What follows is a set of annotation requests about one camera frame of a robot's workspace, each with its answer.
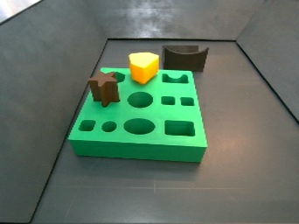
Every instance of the circular hole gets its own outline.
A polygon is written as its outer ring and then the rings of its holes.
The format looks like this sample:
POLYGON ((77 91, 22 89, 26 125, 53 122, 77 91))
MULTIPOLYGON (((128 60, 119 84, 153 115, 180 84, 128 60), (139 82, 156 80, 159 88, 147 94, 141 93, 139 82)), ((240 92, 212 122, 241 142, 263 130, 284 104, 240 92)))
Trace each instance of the circular hole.
POLYGON ((115 122, 104 122, 103 125, 101 125, 101 129, 105 131, 105 132, 111 132, 116 129, 117 127, 117 124, 115 122))
POLYGON ((155 124, 143 118, 136 118, 125 122, 124 128, 131 134, 144 135, 155 130, 155 124))
POLYGON ((153 102, 153 97, 145 92, 136 92, 127 98, 128 104, 135 108, 145 108, 153 102))

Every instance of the dark brown arch block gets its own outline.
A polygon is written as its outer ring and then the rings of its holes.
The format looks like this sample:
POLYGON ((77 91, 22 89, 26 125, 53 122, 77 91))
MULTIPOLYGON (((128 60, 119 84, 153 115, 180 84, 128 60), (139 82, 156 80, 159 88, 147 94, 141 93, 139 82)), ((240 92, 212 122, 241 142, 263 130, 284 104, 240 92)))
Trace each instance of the dark brown arch block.
POLYGON ((199 52, 196 45, 164 45, 163 69, 201 72, 209 48, 199 52))

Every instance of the yellow block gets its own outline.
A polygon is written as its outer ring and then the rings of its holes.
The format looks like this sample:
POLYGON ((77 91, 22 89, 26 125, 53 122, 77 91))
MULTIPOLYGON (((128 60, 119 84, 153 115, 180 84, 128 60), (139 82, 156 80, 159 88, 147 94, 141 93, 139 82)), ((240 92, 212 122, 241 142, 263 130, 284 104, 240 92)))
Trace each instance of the yellow block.
POLYGON ((136 52, 128 55, 132 79, 145 84, 159 70, 159 55, 151 52, 136 52))

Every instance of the shape sorter board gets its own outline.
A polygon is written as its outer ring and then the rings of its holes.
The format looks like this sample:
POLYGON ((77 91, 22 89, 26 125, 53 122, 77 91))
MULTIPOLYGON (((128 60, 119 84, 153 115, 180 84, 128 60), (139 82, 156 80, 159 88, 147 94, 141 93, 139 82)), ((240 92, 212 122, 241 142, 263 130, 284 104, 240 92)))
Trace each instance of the shape sorter board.
POLYGON ((116 72, 120 102, 105 108, 88 93, 69 133, 77 156, 200 162, 207 149, 192 72, 159 70, 145 85, 116 72))

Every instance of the hole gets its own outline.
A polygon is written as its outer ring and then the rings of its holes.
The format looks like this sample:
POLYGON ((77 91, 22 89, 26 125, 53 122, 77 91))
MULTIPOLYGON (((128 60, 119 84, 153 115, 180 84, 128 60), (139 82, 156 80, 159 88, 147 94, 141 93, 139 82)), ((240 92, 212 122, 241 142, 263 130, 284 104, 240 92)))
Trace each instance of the hole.
POLYGON ((173 105, 175 104, 175 99, 172 96, 163 96, 161 98, 161 104, 163 105, 173 105))
POLYGON ((191 97, 181 97, 183 106, 193 106, 193 99, 191 97))
POLYGON ((115 122, 104 122, 101 125, 101 129, 105 132, 112 132, 117 128, 117 124, 115 122))
POLYGON ((163 74, 163 82, 168 83, 188 83, 188 76, 185 74, 179 78, 172 78, 167 73, 163 74))
POLYGON ((153 97, 145 92, 136 92, 127 98, 128 104, 135 108, 145 108, 153 102, 153 97))
POLYGON ((79 125, 80 131, 92 131, 96 125, 96 121, 84 120, 79 125))
POLYGON ((144 135, 155 130, 155 124, 143 118, 136 118, 125 122, 124 128, 131 134, 144 135))
POLYGON ((119 73, 119 72, 116 72, 116 82, 121 82, 124 80, 125 80, 125 75, 119 73))
POLYGON ((184 121, 164 121, 164 134, 168 136, 193 137, 193 123, 184 121))

